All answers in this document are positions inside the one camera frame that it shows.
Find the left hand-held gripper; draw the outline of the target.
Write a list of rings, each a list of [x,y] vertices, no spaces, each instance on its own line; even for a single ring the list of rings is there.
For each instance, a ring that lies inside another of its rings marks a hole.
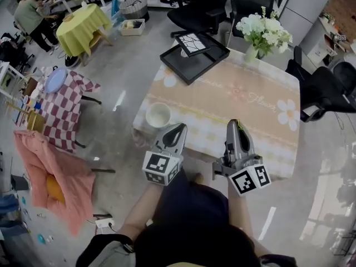
[[[168,186],[181,170],[181,155],[187,135],[184,123],[170,125],[161,130],[150,151],[146,151],[142,171],[147,181]]]

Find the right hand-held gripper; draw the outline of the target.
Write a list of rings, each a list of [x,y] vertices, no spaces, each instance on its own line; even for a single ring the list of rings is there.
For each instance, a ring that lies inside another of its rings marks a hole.
[[[225,153],[212,163],[213,175],[225,176],[239,196],[271,185],[263,158],[254,152],[253,140],[238,121],[229,121],[226,129]]]

